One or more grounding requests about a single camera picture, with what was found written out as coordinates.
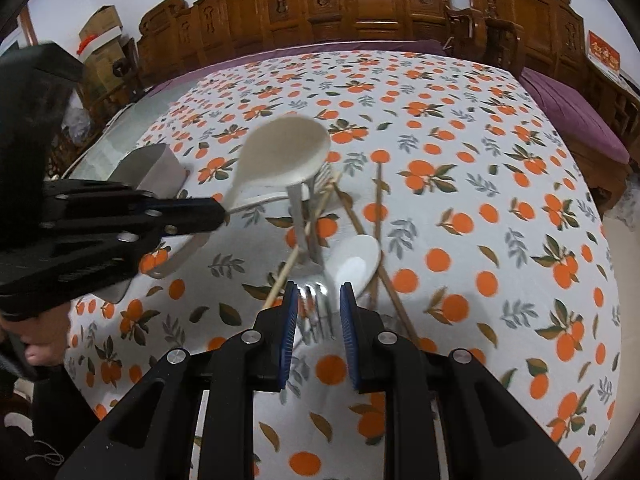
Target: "cardboard box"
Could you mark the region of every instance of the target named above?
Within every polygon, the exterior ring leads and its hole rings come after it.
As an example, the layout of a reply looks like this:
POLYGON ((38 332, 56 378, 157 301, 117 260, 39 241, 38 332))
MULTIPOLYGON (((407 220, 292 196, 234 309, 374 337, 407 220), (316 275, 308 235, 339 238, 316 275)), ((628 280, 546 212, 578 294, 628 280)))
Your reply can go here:
POLYGON ((122 22, 118 16, 115 6, 104 6, 94 12, 80 31, 80 39, 89 37, 92 34, 100 36, 113 27, 119 27, 122 30, 122 22))
POLYGON ((124 53, 118 39, 114 39, 94 50, 85 60, 84 95, 89 102, 111 92, 123 81, 113 75, 113 63, 122 59, 124 53))

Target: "floor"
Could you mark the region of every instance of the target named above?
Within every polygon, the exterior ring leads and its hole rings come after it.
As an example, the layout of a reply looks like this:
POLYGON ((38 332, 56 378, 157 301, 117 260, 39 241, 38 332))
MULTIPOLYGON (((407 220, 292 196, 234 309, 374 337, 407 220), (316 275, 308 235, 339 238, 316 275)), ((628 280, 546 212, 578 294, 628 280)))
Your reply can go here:
MULTIPOLYGON (((117 163, 133 149, 136 140, 153 121, 167 109, 169 103, 187 92, 196 82, 181 83, 165 89, 126 110, 108 133, 89 150, 73 170, 73 178, 105 180, 117 163)), ((632 232, 613 218, 604 221, 614 272, 620 293, 622 323, 622 357, 616 410, 592 478, 609 463, 640 413, 640 367, 634 356, 640 354, 640 231, 632 232)))
POLYGON ((620 380, 609 434, 604 441, 592 478, 596 478, 615 455, 640 413, 640 231, 632 232, 620 220, 604 219, 604 227, 611 251, 622 320, 622 351, 620 380))

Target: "carved wooden furniture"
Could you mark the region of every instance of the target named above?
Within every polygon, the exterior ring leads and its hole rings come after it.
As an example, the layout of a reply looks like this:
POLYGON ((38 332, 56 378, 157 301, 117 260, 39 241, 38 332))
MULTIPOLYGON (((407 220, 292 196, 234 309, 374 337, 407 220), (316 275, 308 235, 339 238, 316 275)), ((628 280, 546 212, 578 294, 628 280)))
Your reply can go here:
POLYGON ((165 0, 140 22, 143 80, 274 48, 347 40, 454 38, 452 54, 489 60, 481 13, 449 0, 165 0))
MULTIPOLYGON (((471 0, 486 16, 524 28, 524 66, 577 89, 640 160, 640 101, 588 60, 571 0, 471 0)), ((519 67, 512 73, 518 77, 519 67)))
MULTIPOLYGON (((584 106, 588 109, 591 105, 604 120, 602 126, 615 133, 633 158, 640 157, 640 102, 587 59, 582 18, 570 3, 571 0, 471 0, 472 7, 487 17, 489 38, 508 31, 517 36, 520 32, 509 67, 514 76, 519 77, 525 66, 576 89, 586 99, 585 102, 576 94, 584 106)), ((580 142, 582 132, 571 132, 569 137, 557 128, 602 214, 622 196, 629 166, 580 142)))

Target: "white ceramic spoon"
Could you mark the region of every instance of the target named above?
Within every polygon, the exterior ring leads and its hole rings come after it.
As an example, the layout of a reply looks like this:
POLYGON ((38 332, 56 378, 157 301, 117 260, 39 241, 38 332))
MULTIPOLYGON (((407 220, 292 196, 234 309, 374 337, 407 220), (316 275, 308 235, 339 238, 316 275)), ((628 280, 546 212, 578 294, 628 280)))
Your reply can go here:
POLYGON ((380 263, 380 244, 369 235, 355 235, 338 244, 324 266, 335 285, 335 298, 343 283, 351 282, 353 295, 364 292, 380 263))
MULTIPOLYGON (((324 164, 331 139, 326 128, 311 118, 283 116, 258 126, 248 137, 232 174, 231 188, 222 206, 232 211, 241 191, 249 186, 287 187, 314 176, 324 164)), ((175 251, 165 263, 148 275, 160 280, 177 270, 211 233, 197 233, 175 251)))

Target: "wooden headboard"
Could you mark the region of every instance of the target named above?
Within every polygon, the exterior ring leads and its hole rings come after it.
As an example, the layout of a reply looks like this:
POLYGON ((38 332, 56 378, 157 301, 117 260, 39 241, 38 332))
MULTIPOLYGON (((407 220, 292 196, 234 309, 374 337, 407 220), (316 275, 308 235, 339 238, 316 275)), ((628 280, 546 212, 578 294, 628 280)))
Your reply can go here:
POLYGON ((165 0, 140 22, 146 82, 222 60, 335 40, 445 43, 449 0, 165 0))
POLYGON ((471 0, 491 18, 509 20, 525 31, 525 66, 576 89, 586 76, 584 25, 571 0, 471 0))

